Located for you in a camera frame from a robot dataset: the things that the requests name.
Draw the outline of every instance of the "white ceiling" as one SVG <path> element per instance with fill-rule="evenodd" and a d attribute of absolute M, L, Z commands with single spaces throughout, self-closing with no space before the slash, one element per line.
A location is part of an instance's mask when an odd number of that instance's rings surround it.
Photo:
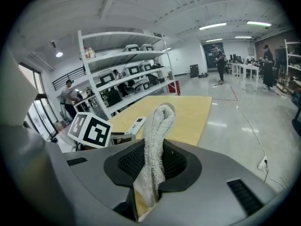
<path fill-rule="evenodd" d="M 269 29 L 246 25 L 248 20 L 273 25 Z M 226 26 L 198 29 L 225 22 Z M 77 30 L 88 34 L 148 29 L 171 41 L 198 36 L 205 42 L 239 35 L 258 40 L 288 28 L 289 20 L 275 0 L 35 0 L 12 29 L 9 45 L 17 58 L 35 53 L 54 68 L 57 58 L 50 41 L 64 51 L 60 59 L 77 55 Z"/>

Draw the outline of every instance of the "black railing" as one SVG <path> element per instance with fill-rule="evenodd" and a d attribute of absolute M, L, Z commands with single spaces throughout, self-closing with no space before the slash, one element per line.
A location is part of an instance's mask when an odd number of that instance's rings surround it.
<path fill-rule="evenodd" d="M 66 85 L 67 80 L 75 80 L 78 79 L 84 75 L 86 75 L 85 67 L 81 67 L 79 69 L 73 70 L 68 74 L 65 74 L 64 76 L 58 78 L 57 80 L 53 81 L 52 84 L 55 87 L 55 90 L 58 90 L 59 88 Z"/>

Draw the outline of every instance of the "white towel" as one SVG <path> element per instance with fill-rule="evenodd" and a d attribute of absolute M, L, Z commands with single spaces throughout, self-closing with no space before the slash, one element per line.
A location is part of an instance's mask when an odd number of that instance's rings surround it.
<path fill-rule="evenodd" d="M 169 103 L 164 103 L 155 109 L 144 125 L 145 164 L 134 182 L 134 189 L 142 195 L 150 207 L 158 201 L 159 184 L 165 181 L 161 159 L 163 140 L 171 129 L 174 119 L 174 107 Z"/>

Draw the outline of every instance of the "white cable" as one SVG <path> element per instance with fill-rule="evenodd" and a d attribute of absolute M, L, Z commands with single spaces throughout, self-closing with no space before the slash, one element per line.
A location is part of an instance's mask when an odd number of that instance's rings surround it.
<path fill-rule="evenodd" d="M 229 99 L 228 97 L 226 97 L 226 96 L 223 95 L 222 93 L 220 93 L 220 94 L 221 94 L 222 96 L 224 96 L 225 98 L 227 98 L 229 101 L 231 101 L 231 103 L 232 103 L 233 105 L 235 105 L 235 107 L 236 107 L 237 109 L 239 109 L 239 111 L 244 115 L 244 117 L 246 118 L 246 120 L 248 121 L 248 123 L 249 123 L 249 125 L 250 125 L 250 127 L 251 127 L 251 129 L 252 129 L 253 134 L 256 136 L 257 140 L 259 141 L 259 144 L 260 144 L 260 146 L 261 146 L 261 148 L 262 148 L 262 150 L 263 150 L 264 155 L 266 156 L 266 153 L 265 153 L 265 150 L 264 150 L 263 147 L 262 147 L 261 141 L 260 141 L 260 139 L 258 138 L 258 136 L 255 134 L 254 129 L 253 129 L 253 127 L 252 127 L 252 125 L 251 125 L 249 119 L 248 119 L 248 118 L 246 117 L 246 115 L 241 111 L 241 109 L 238 107 L 238 105 L 236 105 L 231 99 Z M 264 171 L 264 174 L 265 174 L 270 180 L 272 180 L 272 181 L 278 183 L 279 185 L 281 185 L 281 186 L 285 189 L 285 187 L 284 187 L 281 183 L 279 183 L 278 181 L 276 181 L 275 179 L 273 179 L 273 178 L 269 175 L 269 173 L 265 173 L 265 171 Z M 279 176 L 279 177 L 285 182 L 286 186 L 288 187 L 288 184 L 286 183 L 286 181 L 284 180 L 284 178 L 283 178 L 282 176 Z"/>

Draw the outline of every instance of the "brown wall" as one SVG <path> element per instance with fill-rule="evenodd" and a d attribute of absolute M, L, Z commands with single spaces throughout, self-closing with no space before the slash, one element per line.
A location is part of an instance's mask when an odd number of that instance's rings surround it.
<path fill-rule="evenodd" d="M 277 48 L 285 48 L 285 42 L 284 39 L 286 39 L 286 42 L 297 42 L 300 40 L 299 36 L 297 35 L 297 32 L 295 30 L 290 30 L 287 32 L 283 32 L 281 34 L 269 37 L 267 39 L 255 42 L 255 49 L 256 49 L 256 57 L 259 59 L 260 57 L 263 57 L 264 54 L 264 45 L 268 45 L 273 57 L 275 58 L 275 49 Z"/>

